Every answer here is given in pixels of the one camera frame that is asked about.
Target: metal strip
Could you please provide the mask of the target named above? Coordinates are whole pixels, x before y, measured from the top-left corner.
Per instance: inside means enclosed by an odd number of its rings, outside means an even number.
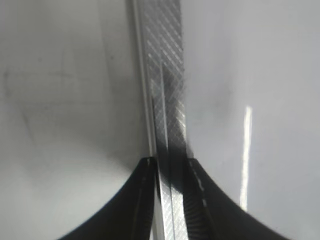
[[[153,111],[164,239],[187,240],[181,193],[186,125],[180,0],[137,1],[143,74]]]

